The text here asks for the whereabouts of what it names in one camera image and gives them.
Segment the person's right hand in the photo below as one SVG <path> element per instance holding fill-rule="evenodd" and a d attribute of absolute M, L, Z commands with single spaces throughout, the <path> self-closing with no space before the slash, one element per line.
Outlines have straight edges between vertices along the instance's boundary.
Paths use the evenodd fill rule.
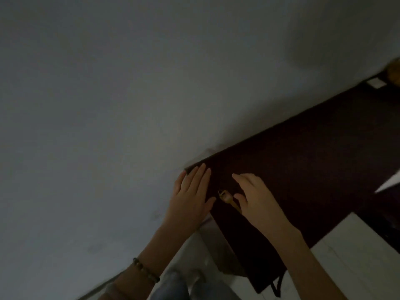
<path fill-rule="evenodd" d="M 248 213 L 242 215 L 270 242 L 289 236 L 296 229 L 287 219 L 271 191 L 255 174 L 232 174 L 248 201 Z"/>

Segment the person's left hand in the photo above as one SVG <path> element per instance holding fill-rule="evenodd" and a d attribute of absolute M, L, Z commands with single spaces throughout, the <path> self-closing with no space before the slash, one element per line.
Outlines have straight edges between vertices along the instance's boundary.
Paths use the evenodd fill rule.
<path fill-rule="evenodd" d="M 201 225 L 204 216 L 204 204 L 207 202 L 206 195 L 195 195 L 189 193 L 191 181 L 200 166 L 194 167 L 190 173 L 186 173 L 180 192 L 173 195 L 167 208 L 162 228 L 176 236 L 187 239 Z M 211 177 L 211 169 L 207 167 L 207 191 Z"/>

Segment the person's left forearm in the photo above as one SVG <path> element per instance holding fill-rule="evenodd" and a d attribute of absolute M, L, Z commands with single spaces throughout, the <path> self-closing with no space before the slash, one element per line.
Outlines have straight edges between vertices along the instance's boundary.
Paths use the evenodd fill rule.
<path fill-rule="evenodd" d="M 138 255 L 139 262 L 153 275 L 160 277 L 184 242 L 193 234 L 188 226 L 162 224 Z M 131 264 L 114 281 L 114 288 L 127 300 L 147 300 L 155 283 Z"/>

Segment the person's right forearm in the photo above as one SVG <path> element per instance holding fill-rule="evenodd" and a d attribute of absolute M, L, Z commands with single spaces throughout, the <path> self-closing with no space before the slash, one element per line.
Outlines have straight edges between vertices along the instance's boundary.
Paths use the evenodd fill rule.
<path fill-rule="evenodd" d="M 301 300 L 348 300 L 293 226 L 268 238 L 292 278 Z"/>

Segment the blue jeans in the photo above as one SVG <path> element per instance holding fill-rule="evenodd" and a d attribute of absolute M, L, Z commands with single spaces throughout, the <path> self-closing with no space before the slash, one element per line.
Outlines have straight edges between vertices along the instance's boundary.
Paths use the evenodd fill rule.
<path fill-rule="evenodd" d="M 189 278 L 191 288 L 183 272 L 169 269 L 149 300 L 241 300 L 225 282 L 220 279 L 209 281 L 199 269 L 193 269 Z"/>

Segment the white sheet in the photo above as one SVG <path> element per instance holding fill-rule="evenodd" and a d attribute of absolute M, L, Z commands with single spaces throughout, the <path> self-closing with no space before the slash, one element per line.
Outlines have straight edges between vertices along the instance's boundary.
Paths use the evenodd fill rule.
<path fill-rule="evenodd" d="M 374 193 L 382 192 L 390 187 L 396 186 L 397 184 L 400 184 L 400 169 L 385 181 Z"/>

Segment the small white card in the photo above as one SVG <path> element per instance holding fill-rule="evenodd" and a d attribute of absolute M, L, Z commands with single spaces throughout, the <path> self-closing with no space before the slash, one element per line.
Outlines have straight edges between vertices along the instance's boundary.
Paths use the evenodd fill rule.
<path fill-rule="evenodd" d="M 366 83 L 376 90 L 387 86 L 387 83 L 378 77 L 371 78 L 367 80 Z"/>

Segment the yellowish brown object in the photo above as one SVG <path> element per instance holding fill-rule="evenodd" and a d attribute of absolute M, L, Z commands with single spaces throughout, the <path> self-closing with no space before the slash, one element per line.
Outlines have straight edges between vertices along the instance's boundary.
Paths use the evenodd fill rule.
<path fill-rule="evenodd" d="M 400 87 L 400 57 L 391 61 L 386 67 L 387 80 L 397 87 Z"/>

